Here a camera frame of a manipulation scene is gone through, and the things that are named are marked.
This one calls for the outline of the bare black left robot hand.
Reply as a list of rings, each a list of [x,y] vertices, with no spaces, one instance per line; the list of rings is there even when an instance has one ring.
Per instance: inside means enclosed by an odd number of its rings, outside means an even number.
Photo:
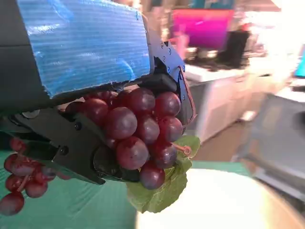
[[[176,92],[186,125],[192,100],[185,65],[135,8],[108,0],[0,3],[0,132],[25,155],[86,182],[138,182],[118,165],[102,131],[58,106],[102,89],[138,85]]]

